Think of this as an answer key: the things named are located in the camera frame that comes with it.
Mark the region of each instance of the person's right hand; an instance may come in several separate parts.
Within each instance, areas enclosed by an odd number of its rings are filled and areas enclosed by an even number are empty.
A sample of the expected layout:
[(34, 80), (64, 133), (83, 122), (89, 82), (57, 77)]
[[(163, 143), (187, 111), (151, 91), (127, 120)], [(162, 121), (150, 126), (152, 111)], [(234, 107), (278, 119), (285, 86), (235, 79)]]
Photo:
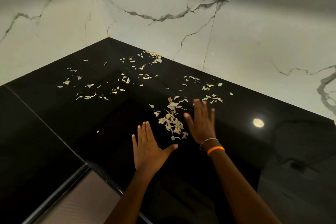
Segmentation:
[(195, 117), (191, 118), (189, 113), (185, 113), (184, 117), (187, 121), (190, 133), (195, 142), (201, 144), (208, 138), (216, 138), (215, 133), (215, 109), (211, 109), (209, 117), (206, 101), (194, 100)]

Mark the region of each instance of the pile of garlic peels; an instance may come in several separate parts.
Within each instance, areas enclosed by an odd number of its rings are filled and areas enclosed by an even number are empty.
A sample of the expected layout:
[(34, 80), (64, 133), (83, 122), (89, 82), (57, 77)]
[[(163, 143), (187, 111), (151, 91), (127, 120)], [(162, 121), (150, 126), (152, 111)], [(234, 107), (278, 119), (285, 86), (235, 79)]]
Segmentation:
[(188, 135), (188, 133), (182, 132), (183, 123), (178, 118), (175, 117), (175, 115), (178, 114), (177, 109), (178, 108), (183, 109), (182, 106), (179, 105), (180, 101), (177, 103), (174, 102), (174, 100), (178, 98), (179, 96), (176, 96), (173, 100), (171, 98), (168, 99), (169, 105), (167, 106), (167, 108), (169, 110), (167, 110), (167, 114), (165, 117), (159, 119), (159, 124), (165, 125), (165, 128), (172, 134), (173, 133), (177, 133), (179, 135), (182, 134), (183, 135), (182, 138), (185, 138)]

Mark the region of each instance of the white marble tile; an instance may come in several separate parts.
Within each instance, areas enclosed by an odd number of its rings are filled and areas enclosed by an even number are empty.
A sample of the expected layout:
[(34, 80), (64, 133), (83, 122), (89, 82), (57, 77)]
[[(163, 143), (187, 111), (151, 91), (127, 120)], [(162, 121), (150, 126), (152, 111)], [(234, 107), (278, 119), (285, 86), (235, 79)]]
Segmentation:
[(334, 0), (231, 0), (204, 72), (336, 120)]
[(97, 0), (0, 0), (0, 85), (107, 37)]
[(101, 0), (110, 37), (202, 70), (215, 0)]

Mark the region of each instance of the orange bracelet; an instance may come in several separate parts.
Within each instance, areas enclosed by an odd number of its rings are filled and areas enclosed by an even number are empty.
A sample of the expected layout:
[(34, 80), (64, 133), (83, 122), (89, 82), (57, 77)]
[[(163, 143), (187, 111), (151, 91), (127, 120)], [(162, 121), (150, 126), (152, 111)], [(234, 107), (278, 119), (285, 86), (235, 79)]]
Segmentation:
[(223, 148), (222, 146), (216, 146), (216, 147), (212, 147), (211, 149), (208, 150), (208, 155), (209, 155), (212, 151), (217, 150), (217, 149), (221, 149), (221, 150), (225, 151), (224, 148)]

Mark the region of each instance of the black countertop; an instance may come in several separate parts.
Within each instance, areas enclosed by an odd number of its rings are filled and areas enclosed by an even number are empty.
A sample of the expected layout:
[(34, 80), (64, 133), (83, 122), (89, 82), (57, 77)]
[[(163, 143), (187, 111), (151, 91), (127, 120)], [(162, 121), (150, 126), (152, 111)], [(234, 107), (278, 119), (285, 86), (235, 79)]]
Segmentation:
[[(216, 94), (223, 100), (209, 104), (216, 109), (217, 137), (256, 190), (260, 173), (270, 166), (289, 163), (298, 175), (305, 170), (319, 173), (314, 166), (335, 155), (333, 121), (171, 60), (152, 63), (153, 57), (142, 51), (107, 38), (0, 87), (4, 92), (0, 94), (4, 110), (0, 115), (1, 176), (8, 177), (0, 182), (0, 191), (6, 191), (0, 204), (1, 209), (11, 208), (6, 210), (5, 220), (23, 221), (81, 166), (82, 161), (61, 139), (83, 160), (103, 167), (125, 189), (135, 171), (131, 135), (138, 124), (148, 120), (161, 148), (172, 143), (179, 148), (151, 182), (142, 212), (154, 223), (171, 216), (191, 223), (202, 223), (202, 218), (216, 223), (216, 216), (219, 223), (232, 221), (215, 170), (187, 129), (184, 110), (176, 117), (189, 133), (187, 138), (171, 141), (171, 133), (158, 124), (168, 97), (188, 99), (181, 105), (191, 114), (195, 98)], [(121, 80), (122, 73), (130, 79), (129, 84)], [(186, 81), (191, 75), (200, 82)], [(70, 84), (62, 84), (67, 78)], [(207, 83), (214, 86), (203, 91)], [(125, 91), (111, 94), (118, 86)], [(153, 110), (160, 110), (160, 116)], [(255, 118), (262, 120), (264, 127), (254, 126)], [(286, 182), (291, 187), (291, 180)], [(14, 217), (21, 209), (22, 214)]]

